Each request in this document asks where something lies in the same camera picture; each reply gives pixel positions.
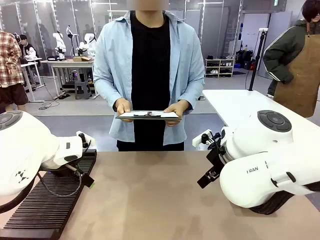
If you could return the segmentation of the person's right hand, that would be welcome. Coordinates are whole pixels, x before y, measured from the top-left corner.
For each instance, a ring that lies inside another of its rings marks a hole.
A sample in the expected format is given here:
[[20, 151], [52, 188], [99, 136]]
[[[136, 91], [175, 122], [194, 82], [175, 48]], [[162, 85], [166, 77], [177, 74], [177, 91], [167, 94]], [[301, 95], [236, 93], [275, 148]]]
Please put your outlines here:
[[119, 98], [115, 102], [115, 108], [118, 116], [129, 113], [131, 111], [131, 102], [125, 98]]

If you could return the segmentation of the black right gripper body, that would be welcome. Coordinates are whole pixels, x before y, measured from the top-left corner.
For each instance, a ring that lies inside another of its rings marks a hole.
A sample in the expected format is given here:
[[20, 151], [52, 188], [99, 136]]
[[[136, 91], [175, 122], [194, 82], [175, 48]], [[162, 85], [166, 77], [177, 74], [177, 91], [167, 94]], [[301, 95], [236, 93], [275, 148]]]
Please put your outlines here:
[[226, 164], [224, 160], [224, 155], [226, 151], [225, 148], [214, 146], [211, 148], [210, 152], [206, 156], [209, 162], [212, 164], [211, 169], [209, 170], [210, 173], [220, 173], [223, 169], [224, 165]]

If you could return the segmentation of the person's left hand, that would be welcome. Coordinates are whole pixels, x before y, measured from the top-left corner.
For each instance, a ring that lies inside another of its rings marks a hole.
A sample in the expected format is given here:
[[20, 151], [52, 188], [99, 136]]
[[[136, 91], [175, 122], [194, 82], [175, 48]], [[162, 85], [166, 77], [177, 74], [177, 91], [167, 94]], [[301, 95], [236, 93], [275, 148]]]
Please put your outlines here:
[[[175, 113], [179, 118], [182, 117], [183, 113], [189, 108], [189, 102], [186, 100], [179, 100], [177, 103], [171, 104], [168, 108], [166, 108], [163, 112], [164, 113]], [[180, 120], [178, 121], [165, 121], [166, 125], [168, 127], [174, 127], [180, 123]]]

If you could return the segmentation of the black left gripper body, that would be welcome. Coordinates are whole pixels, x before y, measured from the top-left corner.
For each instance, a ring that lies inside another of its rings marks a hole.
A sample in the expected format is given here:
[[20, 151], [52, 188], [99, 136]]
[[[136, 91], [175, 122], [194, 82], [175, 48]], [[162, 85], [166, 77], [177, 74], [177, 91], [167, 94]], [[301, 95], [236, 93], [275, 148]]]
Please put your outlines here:
[[57, 177], [78, 177], [83, 174], [83, 171], [79, 167], [79, 161], [73, 161], [65, 165], [60, 166], [57, 169], [49, 168], [44, 163], [41, 164], [41, 171], [50, 172]]

